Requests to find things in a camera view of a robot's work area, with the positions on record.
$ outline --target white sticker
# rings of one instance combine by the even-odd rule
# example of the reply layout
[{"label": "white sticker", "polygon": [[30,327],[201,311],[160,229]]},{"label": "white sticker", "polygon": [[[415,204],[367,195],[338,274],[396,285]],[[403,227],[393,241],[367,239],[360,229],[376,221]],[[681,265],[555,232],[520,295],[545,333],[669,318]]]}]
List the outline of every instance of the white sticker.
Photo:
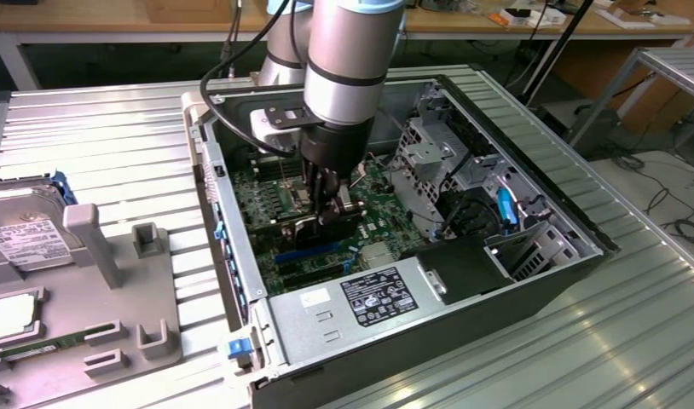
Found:
[{"label": "white sticker", "polygon": [[0,252],[14,266],[69,255],[50,220],[0,227]]},{"label": "white sticker", "polygon": [[301,305],[304,308],[308,308],[316,304],[326,302],[329,299],[326,289],[318,288],[317,290],[301,294]]}]

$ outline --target warning label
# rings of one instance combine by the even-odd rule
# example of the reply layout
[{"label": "warning label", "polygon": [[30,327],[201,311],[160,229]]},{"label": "warning label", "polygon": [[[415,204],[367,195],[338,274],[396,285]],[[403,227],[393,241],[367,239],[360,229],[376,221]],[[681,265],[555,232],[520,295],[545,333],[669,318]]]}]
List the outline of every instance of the warning label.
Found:
[{"label": "warning label", "polygon": [[417,309],[396,268],[341,283],[346,302],[361,326],[371,326]]},{"label": "warning label", "polygon": [[0,252],[14,266],[69,255],[69,249],[50,220],[2,226]]}]

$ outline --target hard drive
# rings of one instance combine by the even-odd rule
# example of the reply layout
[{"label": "hard drive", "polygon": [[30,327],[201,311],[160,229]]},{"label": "hard drive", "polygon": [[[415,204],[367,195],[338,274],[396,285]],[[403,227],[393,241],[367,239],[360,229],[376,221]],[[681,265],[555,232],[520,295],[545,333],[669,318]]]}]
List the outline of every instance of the hard drive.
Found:
[{"label": "hard drive", "polygon": [[0,262],[33,271],[72,262],[82,247],[62,226],[64,208],[76,204],[61,172],[0,180]]}]

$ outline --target blue latch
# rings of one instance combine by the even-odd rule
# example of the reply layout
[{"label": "blue latch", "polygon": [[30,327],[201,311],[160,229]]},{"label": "blue latch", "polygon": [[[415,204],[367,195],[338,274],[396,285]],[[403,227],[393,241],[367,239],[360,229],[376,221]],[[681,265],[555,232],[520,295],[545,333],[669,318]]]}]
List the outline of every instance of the blue latch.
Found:
[{"label": "blue latch", "polygon": [[218,224],[216,224],[214,226],[212,237],[214,237],[216,240],[225,240],[225,223],[221,220],[218,221]]},{"label": "blue latch", "polygon": [[228,342],[228,359],[246,355],[253,352],[253,347],[250,346],[250,340],[248,338],[238,338],[230,342]]},{"label": "blue latch", "polygon": [[64,172],[56,170],[53,175],[49,176],[49,179],[57,184],[61,197],[64,198],[64,203],[68,205],[76,205],[76,198],[73,196],[72,189],[69,188],[69,183],[65,181]]},{"label": "blue latch", "polygon": [[508,224],[516,224],[516,214],[513,213],[513,201],[508,189],[500,187],[496,191],[497,213],[501,215],[501,221],[507,220]]}]

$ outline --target robotic arm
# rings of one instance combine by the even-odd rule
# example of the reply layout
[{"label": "robotic arm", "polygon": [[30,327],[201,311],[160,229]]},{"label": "robotic arm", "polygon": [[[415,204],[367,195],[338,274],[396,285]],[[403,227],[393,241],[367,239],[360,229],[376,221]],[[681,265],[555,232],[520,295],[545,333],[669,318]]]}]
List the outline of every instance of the robotic arm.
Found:
[{"label": "robotic arm", "polygon": [[[294,15],[294,21],[308,24],[310,10],[301,3],[296,4],[298,9],[301,11],[297,13],[300,15]],[[312,234],[330,225],[330,229],[342,230],[346,235],[351,228],[340,229],[337,224],[360,212],[360,206],[352,202],[348,192],[351,172],[365,155],[403,16],[404,0],[316,0],[313,4],[304,69],[304,107],[298,114],[286,114],[286,117],[298,117],[305,125],[284,129],[274,126],[280,120],[273,116],[269,118],[270,125],[280,129],[276,133],[298,134],[304,183],[312,196],[314,215],[304,231]],[[281,27],[288,18],[288,15],[280,17]],[[272,33],[261,75],[265,74],[268,83],[284,84],[289,79],[298,78],[297,72],[288,71],[296,69],[293,47],[285,50],[284,43],[289,27]],[[296,33],[302,35],[302,27],[294,27]],[[281,72],[281,76],[273,80],[276,71]]]}]

